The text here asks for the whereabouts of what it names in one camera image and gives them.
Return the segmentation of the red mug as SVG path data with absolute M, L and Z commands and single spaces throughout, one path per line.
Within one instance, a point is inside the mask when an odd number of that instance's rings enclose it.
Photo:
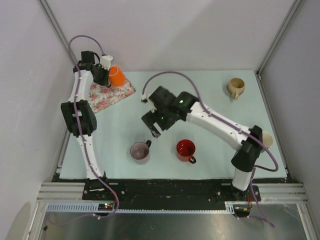
M 197 162 L 194 157 L 195 151 L 196 146 L 189 139 L 182 139 L 176 145 L 176 155 L 181 162 L 195 164 Z

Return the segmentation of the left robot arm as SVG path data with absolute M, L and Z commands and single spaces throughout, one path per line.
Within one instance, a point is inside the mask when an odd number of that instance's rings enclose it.
M 89 104 L 89 92 L 92 83 L 102 80 L 107 71 L 102 68 L 97 53 L 81 52 L 81 60 L 73 68 L 74 84 L 68 101 L 60 105 L 60 109 L 67 130 L 77 140 L 86 169 L 86 180 L 83 194 L 107 199 L 111 194 L 111 187 L 106 184 L 106 173 L 102 170 L 96 153 L 93 133 L 97 130 L 97 118 Z

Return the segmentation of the orange mug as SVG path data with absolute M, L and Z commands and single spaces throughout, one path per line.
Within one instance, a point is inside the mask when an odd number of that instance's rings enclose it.
M 126 77 L 118 65 L 110 67 L 108 79 L 113 87 L 123 86 L 126 81 Z

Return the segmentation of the dark green mug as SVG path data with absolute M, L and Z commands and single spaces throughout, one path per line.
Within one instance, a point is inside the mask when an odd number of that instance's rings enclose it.
M 264 130 L 262 131 L 262 143 L 267 149 L 269 149 L 274 143 L 273 136 Z

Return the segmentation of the lilac mug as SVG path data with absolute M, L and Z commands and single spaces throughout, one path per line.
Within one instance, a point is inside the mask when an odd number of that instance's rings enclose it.
M 152 141 L 147 140 L 146 142 L 136 142 L 131 146 L 130 156 L 133 158 L 135 163 L 143 165 L 149 161 L 151 144 Z

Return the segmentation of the beige mug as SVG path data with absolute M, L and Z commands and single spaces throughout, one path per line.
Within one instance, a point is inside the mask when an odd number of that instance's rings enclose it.
M 235 101 L 245 91 L 245 82 L 241 78 L 232 78 L 226 86 L 227 93 Z

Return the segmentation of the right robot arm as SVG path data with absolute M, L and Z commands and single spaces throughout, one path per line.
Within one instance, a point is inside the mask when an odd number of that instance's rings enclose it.
M 184 121 L 201 127 L 225 141 L 235 154 L 231 164 L 235 168 L 231 183 L 232 197 L 238 201 L 249 195 L 250 179 L 256 160 L 262 151 L 262 129 L 240 126 L 200 102 L 199 98 L 183 91 L 175 96 L 159 86 L 149 95 L 142 95 L 142 102 L 151 105 L 150 111 L 142 116 L 153 137 L 158 138 L 163 131 L 176 122 Z

